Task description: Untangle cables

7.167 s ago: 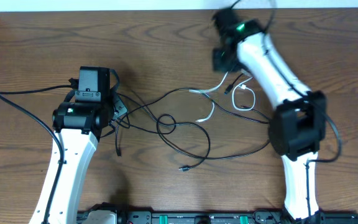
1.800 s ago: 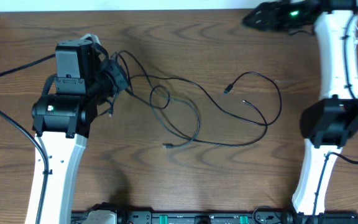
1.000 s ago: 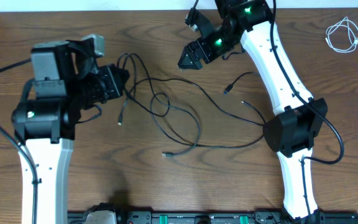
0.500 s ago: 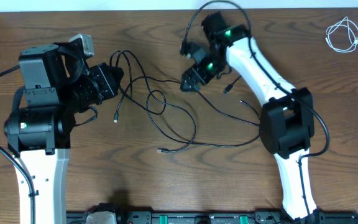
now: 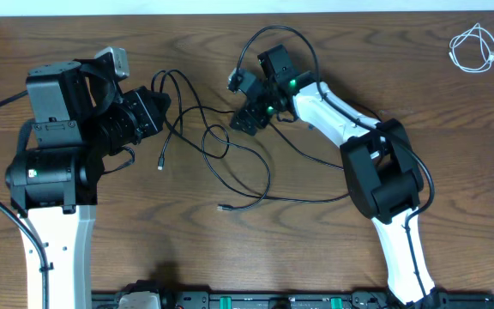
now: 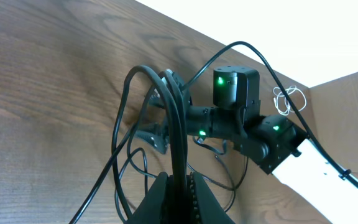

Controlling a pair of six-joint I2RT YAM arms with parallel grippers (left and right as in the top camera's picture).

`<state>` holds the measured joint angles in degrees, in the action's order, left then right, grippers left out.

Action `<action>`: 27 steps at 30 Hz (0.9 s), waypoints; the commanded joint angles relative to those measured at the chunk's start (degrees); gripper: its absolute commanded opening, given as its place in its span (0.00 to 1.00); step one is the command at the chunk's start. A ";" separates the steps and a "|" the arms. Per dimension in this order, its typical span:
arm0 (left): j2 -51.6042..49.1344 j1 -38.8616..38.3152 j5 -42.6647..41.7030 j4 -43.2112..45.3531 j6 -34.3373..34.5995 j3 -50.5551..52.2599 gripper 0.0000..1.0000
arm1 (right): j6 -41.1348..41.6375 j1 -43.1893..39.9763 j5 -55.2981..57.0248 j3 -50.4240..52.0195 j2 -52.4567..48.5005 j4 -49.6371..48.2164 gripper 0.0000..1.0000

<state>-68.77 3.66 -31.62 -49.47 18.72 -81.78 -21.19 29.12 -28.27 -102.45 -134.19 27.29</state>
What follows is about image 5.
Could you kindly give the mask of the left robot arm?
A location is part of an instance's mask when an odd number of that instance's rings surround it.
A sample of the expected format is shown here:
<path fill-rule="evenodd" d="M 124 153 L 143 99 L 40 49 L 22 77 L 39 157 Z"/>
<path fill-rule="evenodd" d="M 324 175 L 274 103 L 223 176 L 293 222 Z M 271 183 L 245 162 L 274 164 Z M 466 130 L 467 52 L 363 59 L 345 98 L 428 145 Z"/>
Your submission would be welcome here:
<path fill-rule="evenodd" d="M 34 119 L 21 130 L 6 172 L 11 204 L 26 226 L 27 304 L 89 308 L 90 253 L 103 159 L 159 133 L 171 99 L 139 87 L 126 93 L 118 60 L 102 57 L 30 70 Z"/>

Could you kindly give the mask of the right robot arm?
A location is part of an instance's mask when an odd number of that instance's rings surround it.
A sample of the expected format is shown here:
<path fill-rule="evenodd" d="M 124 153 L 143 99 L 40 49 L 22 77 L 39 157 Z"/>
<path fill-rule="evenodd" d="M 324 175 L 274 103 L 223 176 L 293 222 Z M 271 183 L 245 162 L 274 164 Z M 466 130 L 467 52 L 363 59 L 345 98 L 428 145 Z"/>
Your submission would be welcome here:
<path fill-rule="evenodd" d="M 403 125 L 358 112 L 316 72 L 296 70 L 283 45 L 258 55 L 264 77 L 235 68 L 228 87 L 246 101 L 231 126 L 249 135 L 281 112 L 311 124 L 340 150 L 348 194 L 377 230 L 397 306 L 425 308 L 435 287 L 419 237 L 419 193 L 429 179 Z"/>

